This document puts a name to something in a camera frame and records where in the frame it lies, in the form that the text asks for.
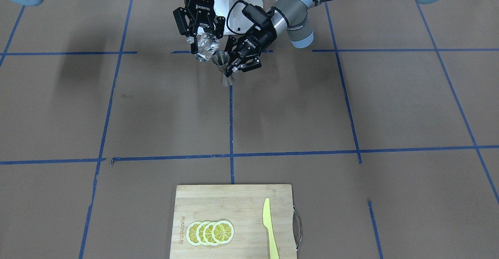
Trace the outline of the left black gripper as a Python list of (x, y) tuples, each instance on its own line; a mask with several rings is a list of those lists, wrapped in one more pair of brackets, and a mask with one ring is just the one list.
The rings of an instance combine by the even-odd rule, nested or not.
[(276, 29), (270, 19), (254, 24), (239, 38), (228, 36), (224, 51), (229, 56), (228, 62), (233, 63), (232, 73), (246, 73), (260, 69), (262, 63), (258, 56), (276, 38)]

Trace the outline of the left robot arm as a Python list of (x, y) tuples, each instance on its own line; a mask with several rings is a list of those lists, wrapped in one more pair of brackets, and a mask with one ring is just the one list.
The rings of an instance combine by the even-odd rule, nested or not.
[(262, 66), (261, 53), (283, 32), (287, 32), (292, 45), (298, 49), (308, 47), (314, 39), (308, 10), (333, 0), (276, 0), (269, 10), (246, 3), (242, 14), (252, 22), (239, 38), (230, 37), (225, 52), (228, 54), (223, 74), (247, 72)]

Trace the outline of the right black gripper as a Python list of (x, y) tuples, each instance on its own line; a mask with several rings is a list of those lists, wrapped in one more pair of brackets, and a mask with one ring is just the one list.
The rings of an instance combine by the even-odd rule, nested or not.
[(217, 40), (223, 38), (226, 26), (225, 16), (214, 16), (214, 0), (185, 0), (185, 8), (173, 11), (180, 35), (186, 37), (191, 54), (198, 53), (198, 27), (212, 27), (211, 33)]

